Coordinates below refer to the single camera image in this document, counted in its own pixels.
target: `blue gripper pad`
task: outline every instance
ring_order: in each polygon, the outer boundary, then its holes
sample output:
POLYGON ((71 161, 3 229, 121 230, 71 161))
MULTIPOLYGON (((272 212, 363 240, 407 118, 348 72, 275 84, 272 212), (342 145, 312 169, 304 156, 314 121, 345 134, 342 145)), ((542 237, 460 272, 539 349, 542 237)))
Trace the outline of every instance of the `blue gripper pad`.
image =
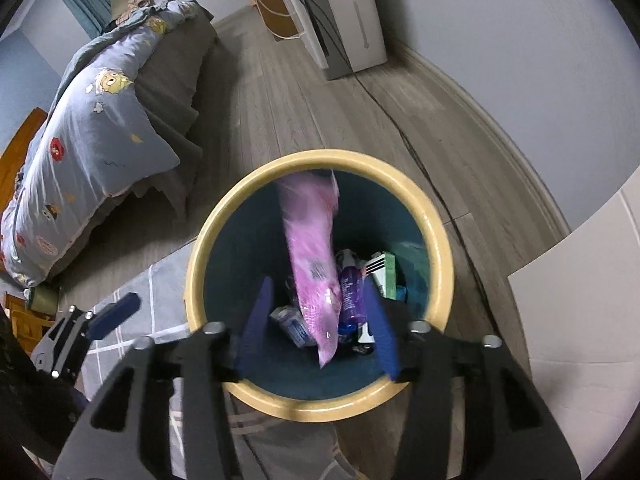
POLYGON ((91 341, 104 339, 127 319, 140 310, 140 297, 134 292, 126 294, 116 303, 108 304, 88 324, 86 336, 91 341))
POLYGON ((254 364, 264 341, 269 314, 273 310, 273 280, 267 276, 262 280, 262 286, 255 300, 254 308, 244 325, 238 345, 238 371, 245 376, 254 364))
POLYGON ((382 305, 383 298, 371 275, 364 280, 363 300, 369 332, 376 339, 378 363, 382 371, 395 381, 400 375, 398 338, 386 318, 385 308, 382 305))

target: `cartoon print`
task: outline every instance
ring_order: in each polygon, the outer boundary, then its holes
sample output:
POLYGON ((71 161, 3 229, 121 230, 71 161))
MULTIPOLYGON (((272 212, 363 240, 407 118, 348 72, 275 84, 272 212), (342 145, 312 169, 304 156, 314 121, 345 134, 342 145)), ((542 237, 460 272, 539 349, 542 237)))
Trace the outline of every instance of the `cartoon print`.
POLYGON ((58 206, 53 204, 45 204, 44 209, 42 210, 42 214, 49 220, 55 220, 58 218, 59 213, 60 209, 58 209, 58 206))
POLYGON ((146 20, 145 25, 157 34, 164 34, 169 28, 166 21, 162 18, 158 18, 157 16, 151 16, 146 20))
POLYGON ((104 94, 108 92, 110 94, 117 94, 131 83, 132 81, 122 72, 110 68, 103 68, 95 77, 95 93, 104 94))
POLYGON ((42 249, 42 252, 48 254, 49 256, 56 256, 58 254, 58 250, 56 247, 49 242, 47 242, 43 237, 36 236, 36 241, 38 242, 38 246, 42 249))
POLYGON ((65 156, 65 147, 62 145, 62 141, 57 137, 53 137, 53 139, 51 139, 49 150, 53 160, 56 162, 60 162, 62 157, 65 156))

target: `wooden floor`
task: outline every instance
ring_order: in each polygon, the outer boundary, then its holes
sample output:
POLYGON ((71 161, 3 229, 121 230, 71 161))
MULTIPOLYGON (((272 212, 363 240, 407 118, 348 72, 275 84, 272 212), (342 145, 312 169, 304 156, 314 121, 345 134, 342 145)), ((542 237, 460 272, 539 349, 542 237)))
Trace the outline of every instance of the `wooden floor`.
MULTIPOLYGON (((60 307, 92 307, 196 236, 240 178, 288 153, 313 148, 367 153, 407 174, 437 204, 398 131, 353 77, 325 81, 299 40, 276 43, 253 10, 217 28, 221 41, 205 62, 194 99, 200 117, 190 138, 203 147, 204 159, 188 222, 178 222, 157 192, 127 198, 62 274, 60 307)), ((506 278, 557 243, 562 229, 513 153, 433 73, 392 58, 359 77, 431 173, 475 261, 500 330, 529 370, 506 278)), ((456 272, 447 332, 478 339, 491 325, 450 219, 437 205, 456 272)), ((345 452, 371 480, 390 477, 407 398, 408 389, 372 412, 338 423, 345 452)), ((460 434, 454 434, 458 441, 460 434)))

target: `bed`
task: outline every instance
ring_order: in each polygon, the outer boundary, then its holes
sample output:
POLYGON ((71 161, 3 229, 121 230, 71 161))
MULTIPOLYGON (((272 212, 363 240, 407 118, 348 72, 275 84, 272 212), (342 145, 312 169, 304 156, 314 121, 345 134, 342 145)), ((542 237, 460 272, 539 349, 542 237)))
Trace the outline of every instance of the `bed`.
POLYGON ((49 113, 25 120, 0 158, 1 267, 17 283, 65 269, 129 193, 154 187, 184 218, 202 153, 186 134, 217 38, 211 19, 196 2, 140 9, 78 51, 49 113))

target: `black cable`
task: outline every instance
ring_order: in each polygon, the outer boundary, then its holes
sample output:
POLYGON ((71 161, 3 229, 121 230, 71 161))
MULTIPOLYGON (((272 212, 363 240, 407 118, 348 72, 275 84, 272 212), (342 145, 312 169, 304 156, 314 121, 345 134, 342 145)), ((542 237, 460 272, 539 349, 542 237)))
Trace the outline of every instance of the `black cable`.
MULTIPOLYGON (((299 1, 305 6, 306 11, 309 14, 311 14, 313 17, 315 17, 316 22, 318 22, 318 24, 322 27, 324 32, 327 34, 327 36, 329 37, 331 42, 334 44, 335 49, 342 56, 343 60, 349 66, 351 66, 351 64, 349 63, 349 60, 344 56, 344 54, 342 53, 342 50, 338 47, 337 43, 335 43, 335 40, 332 37, 332 35, 329 33, 328 30, 326 30, 326 27, 324 26, 324 23, 322 23, 322 21, 318 20, 318 16, 313 12, 313 10, 306 4, 306 2, 304 0, 299 0, 299 1)), ((324 17, 326 18, 326 20, 329 23, 329 25, 331 26, 331 28, 334 30, 334 33, 338 37, 338 40, 340 42, 342 42, 342 40, 340 39, 340 33, 335 29, 334 24, 329 19, 327 14, 324 12, 324 9, 322 7, 320 7, 314 0, 309 0, 309 1, 312 4, 314 4, 324 14, 324 17)), ((367 93, 367 95, 370 97, 370 99, 373 102, 375 102, 375 104, 378 106, 378 108, 380 108, 380 110, 382 110, 382 112, 386 115, 386 117, 389 119, 389 121, 391 121, 393 126, 396 128, 396 130, 398 131, 398 134, 400 135, 400 138, 402 139, 402 143, 404 144, 405 148, 407 149, 407 151, 409 151, 409 154, 411 155, 412 159, 414 160, 414 162, 416 163, 416 165, 420 169, 420 172, 425 177, 427 182, 430 184, 431 189, 433 189, 433 192, 435 193, 438 201, 442 204, 442 207, 444 208, 444 210, 446 211, 447 215, 449 216, 449 222, 452 225, 453 230, 456 232, 456 237, 458 238, 458 241, 460 242, 460 246, 462 247, 463 251, 465 252, 466 261, 467 261, 467 263, 469 265, 469 269, 471 270, 471 274, 474 277, 474 281, 476 282, 476 289, 478 290, 478 294, 480 295, 480 301, 482 303, 482 307, 484 308, 485 313, 486 313, 486 315, 487 315, 487 317, 489 319, 489 323, 491 324, 492 330, 495 332, 496 335, 500 336, 501 339, 504 339, 502 337, 502 333, 500 332, 500 327, 498 326, 498 322, 495 319, 494 313, 491 310, 491 306, 489 304, 489 297, 487 296, 486 289, 484 288, 484 283, 482 281, 482 278, 480 277, 480 274, 478 273, 478 268, 476 267, 476 264, 474 263, 473 258, 471 257, 471 254, 469 254, 469 250, 468 250, 468 247, 466 246, 465 239, 463 238, 462 233, 460 232, 460 228, 456 224, 455 218, 453 218, 453 215, 452 215, 452 213, 451 213, 451 211, 449 209, 449 206, 445 202, 442 194, 440 193, 440 191, 438 190, 436 185, 433 183, 433 179, 431 178, 431 175, 430 175, 429 171, 425 167, 425 165, 422 162, 422 159, 420 158, 418 153, 415 151, 415 148, 412 145, 411 140, 407 137, 406 133, 400 127, 398 122, 391 116, 391 114, 389 112, 386 111, 385 107, 383 107, 383 105, 380 104, 380 101, 378 101, 378 99, 369 91, 369 89, 367 89, 367 87, 364 86, 363 82, 358 78, 358 76, 355 73, 353 73, 353 77, 359 83, 359 85, 362 87, 362 89, 367 93)))

